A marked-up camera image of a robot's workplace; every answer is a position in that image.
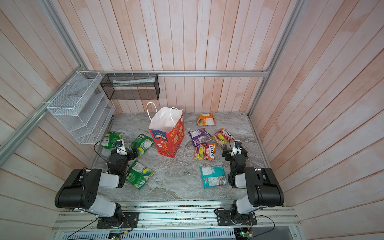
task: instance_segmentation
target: chip bag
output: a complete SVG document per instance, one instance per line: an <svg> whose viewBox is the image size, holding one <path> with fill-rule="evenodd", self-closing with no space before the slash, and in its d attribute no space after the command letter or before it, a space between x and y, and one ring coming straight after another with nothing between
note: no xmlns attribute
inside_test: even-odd
<svg viewBox="0 0 384 240"><path fill-rule="evenodd" d="M232 136L232 134L230 134L224 128L220 129L214 135L212 135L211 139L216 140L216 142L220 146L224 146L225 144L227 144L227 142L229 142L230 139L235 140L235 138Z"/></svg>
<svg viewBox="0 0 384 240"><path fill-rule="evenodd" d="M112 149L115 148L115 143L117 140L120 140L123 136L123 132L107 132L105 134L105 137L101 142L101 146L106 149Z"/></svg>
<svg viewBox="0 0 384 240"><path fill-rule="evenodd" d="M203 178L204 188L227 185L223 165L214 167L200 167L200 170L201 176Z"/></svg>
<svg viewBox="0 0 384 240"><path fill-rule="evenodd" d="M127 181L134 187L141 189L153 174L155 171L135 161L129 170Z"/></svg>
<svg viewBox="0 0 384 240"><path fill-rule="evenodd" d="M215 118L213 113L204 113L197 115L198 126L216 126Z"/></svg>
<svg viewBox="0 0 384 240"><path fill-rule="evenodd" d="M153 141L152 138L144 134L140 134L135 139L135 141L131 143L131 145L128 147L128 150L132 151L133 147L136 145L137 154L139 155L139 157L141 157L148 150L148 148L152 146L154 142L155 141Z"/></svg>
<svg viewBox="0 0 384 240"><path fill-rule="evenodd" d="M203 143L195 148L195 160L215 160L216 143Z"/></svg>
<svg viewBox="0 0 384 240"><path fill-rule="evenodd" d="M205 131L205 128L188 132L193 141L193 145L197 147L199 144L205 143L210 140L211 135Z"/></svg>

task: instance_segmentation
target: white wire rack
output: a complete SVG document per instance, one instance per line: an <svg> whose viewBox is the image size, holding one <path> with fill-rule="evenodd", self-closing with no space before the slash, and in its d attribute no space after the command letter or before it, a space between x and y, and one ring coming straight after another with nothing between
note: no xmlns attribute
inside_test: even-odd
<svg viewBox="0 0 384 240"><path fill-rule="evenodd" d="M101 80L100 73L78 72L47 107L80 144L99 141L115 111L104 93L93 94Z"/></svg>

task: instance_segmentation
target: marble surface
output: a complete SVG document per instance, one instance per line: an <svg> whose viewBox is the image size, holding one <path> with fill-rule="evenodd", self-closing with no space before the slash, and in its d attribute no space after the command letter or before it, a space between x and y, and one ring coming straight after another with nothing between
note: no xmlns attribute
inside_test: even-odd
<svg viewBox="0 0 384 240"><path fill-rule="evenodd" d="M139 162L156 173L138 190L126 182L122 188L99 189L99 194L111 201L146 201L146 200L218 200L239 199L246 195L245 189L234 189L231 186L210 187L204 189L200 166L223 165L226 173L230 171L228 161L221 156L218 147L214 161L194 160L194 145L188 131L201 127L196 123L197 113L184 113L185 137L174 159L159 155L153 144L145 154L138 158ZM248 151L247 167L264 167L260 150L248 122L247 114L240 112L214 113L216 126L206 126L211 135L220 128L228 130L236 139L241 140ZM124 132L126 146L143 133L151 137L149 132L150 120L147 113L126 113L116 115L111 131ZM101 155L108 158L111 149L103 149ZM107 170L106 163L99 158L95 168Z"/></svg>

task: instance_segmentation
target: red paper bag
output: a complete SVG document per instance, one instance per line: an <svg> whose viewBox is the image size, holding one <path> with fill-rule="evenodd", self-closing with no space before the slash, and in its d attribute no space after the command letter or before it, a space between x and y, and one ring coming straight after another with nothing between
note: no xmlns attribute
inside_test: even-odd
<svg viewBox="0 0 384 240"><path fill-rule="evenodd" d="M156 109L156 114L151 119L149 125L149 131L152 134L159 154L174 158L184 138L183 110L161 108L157 111Z"/></svg>

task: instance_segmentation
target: orange snack bag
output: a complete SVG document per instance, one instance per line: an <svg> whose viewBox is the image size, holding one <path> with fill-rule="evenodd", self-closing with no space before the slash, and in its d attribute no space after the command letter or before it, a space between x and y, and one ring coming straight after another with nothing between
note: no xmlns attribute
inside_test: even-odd
<svg viewBox="0 0 384 240"><path fill-rule="evenodd" d="M203 113L197 115L198 126L216 126L213 113Z"/></svg>

